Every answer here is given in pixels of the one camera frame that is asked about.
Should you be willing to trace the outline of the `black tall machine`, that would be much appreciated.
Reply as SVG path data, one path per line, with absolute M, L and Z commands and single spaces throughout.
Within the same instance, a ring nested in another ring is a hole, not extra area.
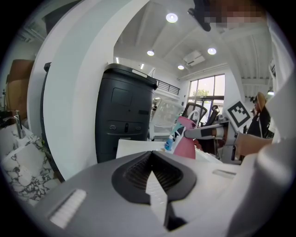
M 97 100 L 95 146 L 99 163 L 116 158 L 119 139 L 145 141 L 157 80 L 130 67 L 106 66 Z

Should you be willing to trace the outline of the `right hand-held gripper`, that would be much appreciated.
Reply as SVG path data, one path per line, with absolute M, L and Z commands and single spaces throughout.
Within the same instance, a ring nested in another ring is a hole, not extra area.
M 217 119 L 217 125 L 189 129 L 184 137 L 191 139 L 221 139 L 224 145 L 217 148 L 216 157 L 219 160 L 236 160 L 236 141 L 240 130 L 251 121 L 251 115 L 241 100 L 223 109 L 223 114 Z

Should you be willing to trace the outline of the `white mesh office chair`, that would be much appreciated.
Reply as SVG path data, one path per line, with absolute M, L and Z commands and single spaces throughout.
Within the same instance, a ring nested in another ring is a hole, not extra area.
M 149 123 L 149 139 L 167 138 L 184 107 L 176 102 L 161 99 Z

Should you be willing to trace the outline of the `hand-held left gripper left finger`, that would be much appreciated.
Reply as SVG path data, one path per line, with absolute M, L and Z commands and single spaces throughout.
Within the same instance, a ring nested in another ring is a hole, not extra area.
M 161 237 L 146 193 L 151 152 L 91 166 L 47 194 L 36 211 L 66 237 Z

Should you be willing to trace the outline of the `small blue bottle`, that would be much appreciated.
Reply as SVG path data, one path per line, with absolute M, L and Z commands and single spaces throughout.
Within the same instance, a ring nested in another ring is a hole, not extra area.
M 168 139 L 166 140 L 166 143 L 165 143 L 165 150 L 167 151 L 170 151 L 172 149 L 172 146 L 173 146 L 173 136 L 172 135 L 169 135 Z

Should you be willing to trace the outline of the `large window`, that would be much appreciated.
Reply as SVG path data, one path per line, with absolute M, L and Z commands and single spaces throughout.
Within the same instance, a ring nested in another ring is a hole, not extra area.
M 214 75 L 190 82 L 188 102 L 197 102 L 206 108 L 217 105 L 220 112 L 224 106 L 225 74 Z M 214 96 L 215 99 L 199 100 L 205 96 Z

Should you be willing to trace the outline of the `person's right hand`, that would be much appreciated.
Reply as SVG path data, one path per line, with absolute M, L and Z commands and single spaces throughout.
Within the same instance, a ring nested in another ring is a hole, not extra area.
M 252 135 L 239 133 L 235 141 L 235 157 L 247 156 L 253 153 L 252 149 Z

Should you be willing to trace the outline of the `black railing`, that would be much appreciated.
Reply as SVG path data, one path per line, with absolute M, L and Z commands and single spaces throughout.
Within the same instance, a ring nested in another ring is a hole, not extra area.
M 179 95 L 180 89 L 178 87 L 175 87 L 171 84 L 168 84 L 168 83 L 160 81 L 160 80 L 156 80 L 156 82 L 157 82 L 158 89 L 165 91 L 165 92 L 172 93 L 174 95 Z

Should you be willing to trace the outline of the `chrome faucet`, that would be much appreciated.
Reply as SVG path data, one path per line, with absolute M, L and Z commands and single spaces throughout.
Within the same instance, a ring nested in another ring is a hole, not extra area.
M 17 127 L 18 137 L 19 137 L 19 139 L 23 139 L 25 137 L 25 134 L 24 134 L 23 129 L 22 129 L 22 124 L 21 124 L 19 110 L 13 110 L 13 111 L 9 111 L 9 112 L 14 112 L 15 115 L 12 115 L 12 116 L 3 118 L 3 121 L 4 122 L 7 122 L 10 119 L 14 119 L 15 120 L 16 127 Z

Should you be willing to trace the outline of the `person's white shirt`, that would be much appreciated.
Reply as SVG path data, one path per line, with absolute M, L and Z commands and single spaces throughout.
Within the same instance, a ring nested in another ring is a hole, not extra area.
M 275 94 L 267 102 L 274 142 L 244 156 L 253 161 L 253 171 L 227 237 L 270 235 L 278 230 L 280 220 L 266 231 L 262 227 L 269 224 L 296 179 L 296 55 L 271 15 L 267 15 L 267 25 L 276 72 L 272 80 Z

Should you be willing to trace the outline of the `white basin table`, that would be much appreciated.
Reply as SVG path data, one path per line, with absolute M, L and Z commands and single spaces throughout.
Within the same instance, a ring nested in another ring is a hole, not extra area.
M 154 142 L 154 141 L 135 141 L 135 140 L 125 140 L 119 139 L 117 146 L 116 159 L 132 155 L 140 152 L 146 151 L 160 151 L 164 148 L 165 142 Z M 195 148 L 196 160 L 201 162 L 210 163 L 222 163 L 216 159 L 213 155 L 205 153 L 197 148 Z

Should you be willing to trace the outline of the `pink spray bottle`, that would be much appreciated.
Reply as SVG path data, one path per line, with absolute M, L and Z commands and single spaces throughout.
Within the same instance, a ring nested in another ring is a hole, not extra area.
M 192 138 L 185 137 L 185 131 L 195 128 L 196 124 L 183 116 L 179 116 L 173 134 L 177 135 L 172 145 L 173 154 L 190 159 L 196 159 L 195 144 Z

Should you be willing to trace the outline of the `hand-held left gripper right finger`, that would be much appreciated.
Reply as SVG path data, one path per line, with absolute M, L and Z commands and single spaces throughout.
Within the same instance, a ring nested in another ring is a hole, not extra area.
M 239 165 L 152 152 L 153 172 L 163 189 L 152 205 L 153 232 L 228 232 L 238 207 L 234 186 Z

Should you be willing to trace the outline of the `marble sink cabinet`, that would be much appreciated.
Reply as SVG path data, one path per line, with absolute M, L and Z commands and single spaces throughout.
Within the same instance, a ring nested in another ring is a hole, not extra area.
M 0 167 L 10 188 L 23 202 L 35 206 L 60 185 L 41 142 L 41 138 L 23 127 L 18 137 L 14 125 L 0 129 Z

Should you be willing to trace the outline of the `black office chair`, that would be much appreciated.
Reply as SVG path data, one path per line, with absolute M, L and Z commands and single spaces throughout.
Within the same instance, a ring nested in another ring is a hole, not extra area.
M 188 102 L 185 110 L 183 111 L 182 117 L 188 118 L 193 121 L 197 127 L 200 127 L 201 119 L 207 113 L 207 109 L 199 104 Z

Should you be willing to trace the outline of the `ceiling air conditioner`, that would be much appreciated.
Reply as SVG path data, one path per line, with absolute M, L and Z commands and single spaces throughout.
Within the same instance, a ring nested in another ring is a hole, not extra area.
M 186 62 L 187 66 L 193 67 L 201 62 L 205 61 L 204 56 L 197 50 L 186 55 L 183 60 Z

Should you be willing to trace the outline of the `white curved partition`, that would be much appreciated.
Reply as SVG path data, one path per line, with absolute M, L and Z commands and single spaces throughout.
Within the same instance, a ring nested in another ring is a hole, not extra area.
M 31 80 L 50 63 L 43 84 L 44 128 L 59 172 L 68 180 L 97 163 L 95 114 L 105 67 L 121 33 L 148 0 L 83 0 L 50 31 Z

